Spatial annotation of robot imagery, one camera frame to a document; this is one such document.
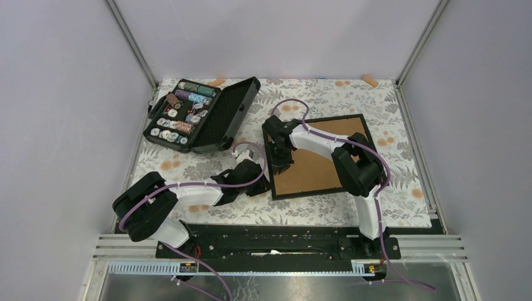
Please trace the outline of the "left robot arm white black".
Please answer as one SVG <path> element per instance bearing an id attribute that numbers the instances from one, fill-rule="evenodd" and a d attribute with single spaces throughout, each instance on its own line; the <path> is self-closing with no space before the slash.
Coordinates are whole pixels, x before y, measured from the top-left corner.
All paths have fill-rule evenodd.
<path id="1" fill-rule="evenodd" d="M 263 167 L 245 150 L 236 156 L 235 167 L 203 181 L 168 184 L 156 171 L 143 176 L 122 193 L 112 209 L 119 229 L 133 242 L 148 238 L 170 246 L 181 258 L 194 252 L 194 240 L 184 221 L 170 217 L 173 210 L 191 206 L 223 206 L 242 194 L 256 196 L 271 188 Z"/>

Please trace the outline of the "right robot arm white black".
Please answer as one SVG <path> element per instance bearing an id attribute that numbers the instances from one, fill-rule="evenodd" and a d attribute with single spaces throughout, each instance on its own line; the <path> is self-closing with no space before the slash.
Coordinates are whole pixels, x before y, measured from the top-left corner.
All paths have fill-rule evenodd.
<path id="1" fill-rule="evenodd" d="M 381 238 L 386 228 L 377 196 L 389 184 L 390 169 L 385 160 L 356 132 L 351 136 L 316 129 L 304 120 L 281 121 L 269 117 L 262 125 L 270 137 L 271 175 L 280 175 L 293 164 L 293 153 L 309 151 L 334 164 L 342 188 L 354 196 L 359 230 L 365 237 L 360 250 L 365 257 L 376 258 L 385 249 Z"/>

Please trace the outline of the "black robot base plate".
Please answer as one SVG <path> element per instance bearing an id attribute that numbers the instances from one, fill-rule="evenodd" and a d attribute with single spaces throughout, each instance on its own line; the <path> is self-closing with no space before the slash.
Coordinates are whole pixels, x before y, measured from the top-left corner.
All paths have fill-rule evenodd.
<path id="1" fill-rule="evenodd" d="M 441 226 L 387 228 L 385 245 L 370 241 L 357 227 L 314 226 L 208 226 L 190 224 L 192 237 L 176 251 L 157 242 L 157 259 L 181 259 L 189 255 L 213 269 L 260 271 L 346 270 L 352 260 L 380 262 L 382 252 L 399 259 L 402 251 L 396 235 L 441 235 Z"/>

